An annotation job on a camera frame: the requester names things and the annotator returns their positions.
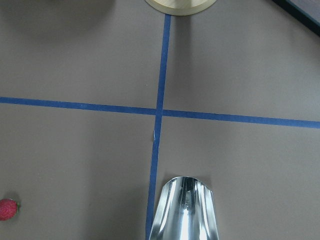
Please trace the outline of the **red strawberry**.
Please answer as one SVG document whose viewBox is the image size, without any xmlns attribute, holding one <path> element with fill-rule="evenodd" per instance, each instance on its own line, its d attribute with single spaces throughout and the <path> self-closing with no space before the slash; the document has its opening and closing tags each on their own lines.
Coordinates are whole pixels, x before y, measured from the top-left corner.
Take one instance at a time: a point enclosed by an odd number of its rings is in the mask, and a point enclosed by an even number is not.
<svg viewBox="0 0 320 240">
<path fill-rule="evenodd" d="M 20 204 L 10 198 L 0 200 L 0 220 L 7 221 L 13 218 L 20 210 Z"/>
</svg>

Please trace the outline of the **metal scoop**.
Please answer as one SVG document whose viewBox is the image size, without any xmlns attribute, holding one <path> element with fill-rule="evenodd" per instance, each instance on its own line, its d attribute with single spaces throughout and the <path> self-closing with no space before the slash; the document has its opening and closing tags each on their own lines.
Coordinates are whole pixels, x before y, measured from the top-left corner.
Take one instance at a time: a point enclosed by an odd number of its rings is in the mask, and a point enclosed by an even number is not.
<svg viewBox="0 0 320 240">
<path fill-rule="evenodd" d="M 150 240 L 218 240 L 214 194 L 201 180 L 177 176 L 160 193 Z"/>
</svg>

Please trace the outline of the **wooden cup stand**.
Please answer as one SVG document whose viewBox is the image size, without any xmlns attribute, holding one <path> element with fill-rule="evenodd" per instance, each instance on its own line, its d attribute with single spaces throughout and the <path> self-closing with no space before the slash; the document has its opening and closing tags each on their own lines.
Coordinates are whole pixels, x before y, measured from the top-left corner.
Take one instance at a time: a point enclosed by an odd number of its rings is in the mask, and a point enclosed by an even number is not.
<svg viewBox="0 0 320 240">
<path fill-rule="evenodd" d="M 157 11 L 172 16 L 189 16 L 211 7 L 216 0 L 145 0 Z"/>
</svg>

